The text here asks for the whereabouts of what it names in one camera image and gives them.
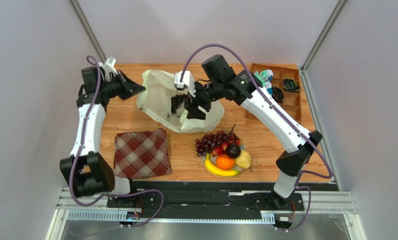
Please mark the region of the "black fake grape bunch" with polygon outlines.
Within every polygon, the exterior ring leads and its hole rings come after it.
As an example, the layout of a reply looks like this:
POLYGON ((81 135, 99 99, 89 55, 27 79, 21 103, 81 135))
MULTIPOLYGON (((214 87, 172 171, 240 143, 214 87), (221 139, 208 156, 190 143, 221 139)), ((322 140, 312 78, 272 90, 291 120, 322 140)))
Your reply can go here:
POLYGON ((187 94, 176 94, 171 97, 171 113, 175 115, 177 110, 184 105, 184 102, 188 98, 187 94))

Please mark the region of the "white plastic bag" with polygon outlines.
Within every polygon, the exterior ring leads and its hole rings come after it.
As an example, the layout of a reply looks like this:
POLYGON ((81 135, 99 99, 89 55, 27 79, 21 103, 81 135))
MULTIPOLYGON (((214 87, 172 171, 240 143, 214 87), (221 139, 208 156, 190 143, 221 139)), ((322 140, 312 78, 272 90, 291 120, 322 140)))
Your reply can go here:
POLYGON ((146 90, 139 94, 136 106, 154 121, 176 133, 211 132, 221 122, 225 109, 217 101, 211 104, 205 120, 188 119, 184 103, 175 103, 172 98, 186 95, 186 90, 178 91, 174 86, 175 75, 162 70, 146 70, 142 74, 146 90))

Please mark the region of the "dark fake grapes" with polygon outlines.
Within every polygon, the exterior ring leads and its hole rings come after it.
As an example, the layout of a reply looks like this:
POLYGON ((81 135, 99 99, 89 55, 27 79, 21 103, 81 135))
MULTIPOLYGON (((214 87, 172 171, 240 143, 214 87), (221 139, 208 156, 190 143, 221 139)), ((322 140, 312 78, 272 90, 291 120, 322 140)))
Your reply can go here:
POLYGON ((206 154, 210 154, 215 147, 219 147, 222 143, 228 143, 230 141, 235 142, 236 140, 241 139, 237 137, 233 130, 220 130, 215 133, 207 133, 202 138, 194 141, 196 155, 198 157, 205 156, 206 154))

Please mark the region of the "red fake strawberry bunch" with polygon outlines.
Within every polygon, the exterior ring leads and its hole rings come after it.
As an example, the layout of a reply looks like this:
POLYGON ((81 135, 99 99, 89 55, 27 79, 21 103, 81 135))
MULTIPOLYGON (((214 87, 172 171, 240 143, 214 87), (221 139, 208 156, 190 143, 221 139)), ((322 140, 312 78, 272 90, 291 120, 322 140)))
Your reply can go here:
POLYGON ((219 155, 224 155, 226 153, 226 149, 228 148, 229 145, 237 145, 237 146, 242 146, 243 142, 241 140, 236 140, 236 141, 229 141, 229 142, 223 142, 220 146, 216 146, 210 153, 209 155, 211 157, 219 156, 219 155))

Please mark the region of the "dark fake plum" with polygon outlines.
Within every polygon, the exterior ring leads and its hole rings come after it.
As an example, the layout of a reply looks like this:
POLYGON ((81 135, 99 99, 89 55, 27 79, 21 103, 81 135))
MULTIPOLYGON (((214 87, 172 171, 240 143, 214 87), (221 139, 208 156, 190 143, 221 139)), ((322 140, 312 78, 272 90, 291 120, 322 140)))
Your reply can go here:
POLYGON ((236 143, 229 143, 225 149, 225 154, 232 159, 237 158, 241 153, 242 149, 236 143))

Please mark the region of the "orange fake fruit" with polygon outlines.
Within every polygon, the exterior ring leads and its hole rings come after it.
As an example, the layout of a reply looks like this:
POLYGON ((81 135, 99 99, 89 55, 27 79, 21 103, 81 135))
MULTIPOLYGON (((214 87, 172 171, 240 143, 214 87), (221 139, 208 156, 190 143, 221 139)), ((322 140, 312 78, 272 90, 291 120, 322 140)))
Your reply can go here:
POLYGON ((233 158, 227 156, 226 154, 222 154, 217 156, 215 164, 219 169, 228 171, 235 166, 236 162, 233 158))

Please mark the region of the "yellow fake banana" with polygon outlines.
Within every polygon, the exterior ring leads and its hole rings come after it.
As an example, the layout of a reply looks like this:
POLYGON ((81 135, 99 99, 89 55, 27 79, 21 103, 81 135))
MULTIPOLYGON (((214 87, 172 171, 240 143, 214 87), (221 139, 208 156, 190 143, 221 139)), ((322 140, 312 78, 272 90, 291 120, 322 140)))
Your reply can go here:
POLYGON ((233 178, 242 172, 242 169, 235 164, 235 160, 225 155, 207 154, 201 157, 201 162, 210 174, 219 178, 233 178))

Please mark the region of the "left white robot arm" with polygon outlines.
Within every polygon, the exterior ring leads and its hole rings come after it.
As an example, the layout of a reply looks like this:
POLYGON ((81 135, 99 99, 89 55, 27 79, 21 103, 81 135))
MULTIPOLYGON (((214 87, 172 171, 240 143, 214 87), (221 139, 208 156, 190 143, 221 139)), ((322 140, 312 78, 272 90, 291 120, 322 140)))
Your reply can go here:
POLYGON ((75 198, 96 194, 125 195, 131 191, 132 181, 115 176, 100 154, 100 140, 110 99, 119 97, 127 100, 145 91, 145 87, 133 82, 121 71, 112 73, 110 81, 102 79, 104 73, 102 67, 81 70, 83 85, 76 101, 79 114, 76 140, 69 157, 59 164, 75 198))

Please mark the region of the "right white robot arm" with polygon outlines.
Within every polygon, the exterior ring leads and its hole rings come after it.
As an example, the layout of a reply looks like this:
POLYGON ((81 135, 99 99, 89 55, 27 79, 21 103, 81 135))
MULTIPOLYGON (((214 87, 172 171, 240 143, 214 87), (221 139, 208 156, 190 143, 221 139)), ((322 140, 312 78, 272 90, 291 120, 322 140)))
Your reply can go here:
POLYGON ((284 148, 276 160, 279 174, 272 192, 280 200, 290 199, 322 135, 317 130, 310 132, 286 113, 248 69, 235 73, 220 54, 210 57, 201 66, 208 77, 207 83, 196 81, 186 71, 174 77, 174 86, 188 92, 184 104, 187 118, 205 120, 211 104, 220 99, 234 101, 253 114, 284 148))

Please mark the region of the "blue and cream plate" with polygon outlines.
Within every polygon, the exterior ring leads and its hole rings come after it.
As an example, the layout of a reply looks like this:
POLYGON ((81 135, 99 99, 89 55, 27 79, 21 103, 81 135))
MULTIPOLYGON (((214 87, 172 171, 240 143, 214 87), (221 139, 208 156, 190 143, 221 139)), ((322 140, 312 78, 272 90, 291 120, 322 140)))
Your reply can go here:
POLYGON ((221 170, 216 166, 216 159, 217 156, 210 156, 209 153, 206 156, 200 157, 203 167, 215 177, 223 179, 233 178, 244 170, 236 164, 231 170, 221 170))

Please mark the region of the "red plaid cloth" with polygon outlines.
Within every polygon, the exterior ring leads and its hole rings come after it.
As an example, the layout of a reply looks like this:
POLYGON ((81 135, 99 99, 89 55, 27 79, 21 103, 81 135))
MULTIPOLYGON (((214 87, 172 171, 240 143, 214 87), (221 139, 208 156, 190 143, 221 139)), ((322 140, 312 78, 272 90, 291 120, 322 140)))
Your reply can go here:
POLYGON ((118 133, 114 145, 114 174, 133 180, 170 175, 169 148, 167 132, 162 128, 118 133))

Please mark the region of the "brown wooden organizer tray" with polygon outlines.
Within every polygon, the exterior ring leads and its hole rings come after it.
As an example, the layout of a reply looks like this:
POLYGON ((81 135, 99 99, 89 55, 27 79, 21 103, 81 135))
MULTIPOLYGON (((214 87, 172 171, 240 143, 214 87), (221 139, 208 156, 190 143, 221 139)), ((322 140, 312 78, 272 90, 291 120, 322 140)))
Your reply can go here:
POLYGON ((298 123, 302 122, 301 84, 299 70, 274 64, 253 63, 255 71, 272 70, 272 98, 298 123))

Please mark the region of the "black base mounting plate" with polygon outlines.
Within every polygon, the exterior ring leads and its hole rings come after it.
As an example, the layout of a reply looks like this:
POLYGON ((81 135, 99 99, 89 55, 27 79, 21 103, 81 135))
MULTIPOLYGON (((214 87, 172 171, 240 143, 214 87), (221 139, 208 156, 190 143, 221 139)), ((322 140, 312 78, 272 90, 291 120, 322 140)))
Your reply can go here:
POLYGON ((285 205, 272 199, 272 182, 236 181, 134 181, 134 191, 150 192, 139 196, 109 198, 108 208, 138 207, 151 217, 159 208, 158 219, 260 220, 261 211, 303 212, 309 193, 295 192, 285 205))

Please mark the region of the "aluminium frame rail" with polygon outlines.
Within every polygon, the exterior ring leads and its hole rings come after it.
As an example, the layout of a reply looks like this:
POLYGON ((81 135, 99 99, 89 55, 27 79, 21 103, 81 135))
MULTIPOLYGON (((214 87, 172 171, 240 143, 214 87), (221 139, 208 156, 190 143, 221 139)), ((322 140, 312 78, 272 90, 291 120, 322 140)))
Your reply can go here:
POLYGON ((91 206, 61 191, 46 238, 78 239, 300 239, 364 240, 353 196, 347 191, 309 191, 302 186, 281 208, 271 192, 252 186, 213 186, 201 182, 140 183, 140 195, 114 199, 86 197, 91 206))

